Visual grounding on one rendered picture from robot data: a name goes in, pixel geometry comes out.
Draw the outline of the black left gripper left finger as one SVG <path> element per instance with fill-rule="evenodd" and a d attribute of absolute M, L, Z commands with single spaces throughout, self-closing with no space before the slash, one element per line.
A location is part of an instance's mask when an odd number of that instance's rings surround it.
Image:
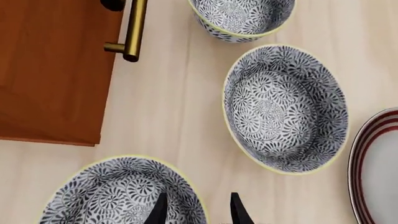
<path fill-rule="evenodd" d="M 144 224 L 165 224 L 167 218 L 167 193 L 162 192 Z"/>

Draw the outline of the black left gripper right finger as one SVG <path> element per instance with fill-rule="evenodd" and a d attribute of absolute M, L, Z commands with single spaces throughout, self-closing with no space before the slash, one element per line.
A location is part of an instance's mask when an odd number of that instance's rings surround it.
<path fill-rule="evenodd" d="M 246 211 L 237 192 L 231 193 L 230 211 L 233 224 L 255 224 Z"/>

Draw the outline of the patterned black and white bowl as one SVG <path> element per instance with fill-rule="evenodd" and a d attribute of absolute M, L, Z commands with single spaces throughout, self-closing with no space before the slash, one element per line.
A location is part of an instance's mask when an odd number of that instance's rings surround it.
<path fill-rule="evenodd" d="M 225 42 L 252 42 L 279 29 L 292 15 L 295 0 L 188 0 L 195 19 Z"/>
<path fill-rule="evenodd" d="M 103 160 L 56 191 L 39 224 L 144 224 L 160 194 L 162 224 L 209 224 L 198 195 L 176 167 L 144 156 Z"/>
<path fill-rule="evenodd" d="M 237 59 L 224 81 L 222 107 L 243 153 L 280 174 L 326 167 L 348 138 L 348 107 L 336 78 L 293 46 L 263 45 Z"/>

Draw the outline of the white plate with red rings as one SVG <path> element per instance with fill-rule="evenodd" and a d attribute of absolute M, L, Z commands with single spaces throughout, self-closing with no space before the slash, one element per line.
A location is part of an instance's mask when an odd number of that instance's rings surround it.
<path fill-rule="evenodd" d="M 398 108 L 376 113 L 357 133 L 348 188 L 358 224 L 398 224 Z"/>

